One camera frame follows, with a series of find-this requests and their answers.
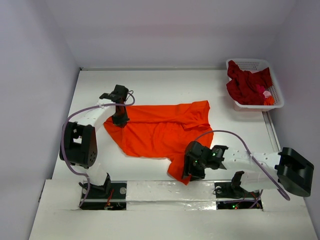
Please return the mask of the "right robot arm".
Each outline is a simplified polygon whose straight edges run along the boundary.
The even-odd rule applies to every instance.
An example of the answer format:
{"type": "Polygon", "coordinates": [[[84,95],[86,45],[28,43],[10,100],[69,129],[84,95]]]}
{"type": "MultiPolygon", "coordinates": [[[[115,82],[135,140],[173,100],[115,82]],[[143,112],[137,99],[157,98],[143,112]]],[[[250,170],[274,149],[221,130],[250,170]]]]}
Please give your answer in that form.
{"type": "Polygon", "coordinates": [[[304,198],[311,195],[314,165],[290,147],[267,154],[190,142],[184,153],[182,178],[203,180],[206,169],[234,171],[226,190],[236,198],[246,192],[270,189],[283,189],[304,198]]]}

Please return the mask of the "white plastic basket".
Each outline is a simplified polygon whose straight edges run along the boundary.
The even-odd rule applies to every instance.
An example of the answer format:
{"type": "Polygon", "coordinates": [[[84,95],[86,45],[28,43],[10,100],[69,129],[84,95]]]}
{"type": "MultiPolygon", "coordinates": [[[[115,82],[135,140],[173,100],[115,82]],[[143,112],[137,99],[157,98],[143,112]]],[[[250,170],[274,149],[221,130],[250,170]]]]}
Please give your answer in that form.
{"type": "Polygon", "coordinates": [[[271,96],[275,100],[274,105],[242,105],[232,99],[234,110],[239,112],[267,112],[273,109],[282,108],[284,106],[284,99],[278,81],[270,64],[266,60],[255,58],[231,58],[226,60],[225,62],[227,71],[229,61],[234,61],[242,71],[250,71],[252,73],[256,73],[269,68],[273,86],[271,86],[267,90],[271,93],[271,96]]]}

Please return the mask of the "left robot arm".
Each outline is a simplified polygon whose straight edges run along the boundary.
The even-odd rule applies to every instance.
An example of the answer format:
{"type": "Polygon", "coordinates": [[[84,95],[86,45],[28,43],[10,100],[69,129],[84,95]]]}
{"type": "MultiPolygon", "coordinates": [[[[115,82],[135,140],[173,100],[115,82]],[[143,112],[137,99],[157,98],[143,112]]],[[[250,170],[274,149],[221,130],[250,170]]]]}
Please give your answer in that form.
{"type": "Polygon", "coordinates": [[[124,128],[130,120],[127,107],[134,103],[133,92],[117,84],[112,92],[103,93],[96,105],[71,114],[63,124],[59,157],[75,175],[86,178],[86,183],[80,184],[86,193],[93,188],[101,198],[110,194],[108,174],[96,163],[96,132],[108,118],[113,126],[124,128]]]}

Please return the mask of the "orange t shirt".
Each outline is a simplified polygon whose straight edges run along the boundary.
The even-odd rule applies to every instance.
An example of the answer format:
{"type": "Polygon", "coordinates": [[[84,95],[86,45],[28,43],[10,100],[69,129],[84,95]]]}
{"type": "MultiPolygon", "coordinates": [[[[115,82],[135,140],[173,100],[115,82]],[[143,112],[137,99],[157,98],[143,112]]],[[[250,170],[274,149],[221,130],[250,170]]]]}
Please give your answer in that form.
{"type": "Polygon", "coordinates": [[[110,117],[104,122],[110,137],[127,156],[169,159],[168,174],[188,185],[191,177],[183,177],[186,147],[197,137],[210,147],[214,138],[209,102],[133,105],[126,110],[129,121],[125,127],[115,126],[110,117]]]}

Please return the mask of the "pink garment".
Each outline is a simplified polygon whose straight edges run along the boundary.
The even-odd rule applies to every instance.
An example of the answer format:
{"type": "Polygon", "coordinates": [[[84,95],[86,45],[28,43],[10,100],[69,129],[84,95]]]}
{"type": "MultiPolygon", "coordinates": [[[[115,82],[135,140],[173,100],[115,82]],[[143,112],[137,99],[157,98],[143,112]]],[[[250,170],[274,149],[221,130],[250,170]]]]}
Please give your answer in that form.
{"type": "Polygon", "coordinates": [[[258,91],[258,93],[260,94],[260,95],[263,95],[263,97],[265,98],[265,99],[267,99],[267,98],[269,98],[269,97],[271,97],[272,96],[272,94],[268,91],[268,90],[266,90],[262,85],[256,85],[256,88],[257,88],[257,91],[258,91]]]}

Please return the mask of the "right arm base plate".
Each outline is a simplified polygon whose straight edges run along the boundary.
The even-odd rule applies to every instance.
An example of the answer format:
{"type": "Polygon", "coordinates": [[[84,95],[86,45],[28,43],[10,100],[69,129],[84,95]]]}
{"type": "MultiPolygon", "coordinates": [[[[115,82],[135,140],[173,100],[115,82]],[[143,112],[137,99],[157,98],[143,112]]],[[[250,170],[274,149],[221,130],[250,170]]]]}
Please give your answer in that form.
{"type": "Polygon", "coordinates": [[[263,209],[260,190],[248,192],[231,182],[215,182],[213,195],[218,210],[263,209]]]}

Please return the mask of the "small orange garment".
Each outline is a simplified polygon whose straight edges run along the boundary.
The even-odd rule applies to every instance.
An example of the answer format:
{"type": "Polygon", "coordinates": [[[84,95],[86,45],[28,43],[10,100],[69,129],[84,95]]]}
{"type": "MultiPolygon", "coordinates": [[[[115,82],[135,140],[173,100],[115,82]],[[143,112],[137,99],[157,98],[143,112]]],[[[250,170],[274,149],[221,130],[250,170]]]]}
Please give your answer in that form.
{"type": "Polygon", "coordinates": [[[267,97],[263,103],[265,106],[273,106],[275,104],[275,100],[272,96],[267,97]]]}

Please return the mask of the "dark red t shirt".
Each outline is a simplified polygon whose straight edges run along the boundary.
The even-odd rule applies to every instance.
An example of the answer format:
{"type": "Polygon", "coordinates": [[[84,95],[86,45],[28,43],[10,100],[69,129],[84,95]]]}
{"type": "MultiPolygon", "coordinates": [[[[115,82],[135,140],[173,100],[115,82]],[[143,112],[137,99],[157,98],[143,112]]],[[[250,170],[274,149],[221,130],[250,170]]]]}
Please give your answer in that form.
{"type": "Polygon", "coordinates": [[[230,97],[241,105],[264,105],[265,98],[257,91],[257,86],[263,86],[267,91],[273,86],[270,69],[252,73],[241,70],[233,61],[228,62],[227,76],[231,78],[226,84],[230,97]]]}

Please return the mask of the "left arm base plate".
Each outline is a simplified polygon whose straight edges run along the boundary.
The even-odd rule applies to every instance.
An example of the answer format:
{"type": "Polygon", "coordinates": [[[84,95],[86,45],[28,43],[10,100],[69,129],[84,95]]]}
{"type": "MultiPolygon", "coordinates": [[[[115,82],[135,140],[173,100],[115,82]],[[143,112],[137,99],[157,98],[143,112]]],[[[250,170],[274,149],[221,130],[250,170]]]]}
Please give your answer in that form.
{"type": "Polygon", "coordinates": [[[122,211],[127,208],[127,182],[112,181],[106,192],[97,187],[90,187],[87,198],[80,206],[81,210],[122,211]]]}

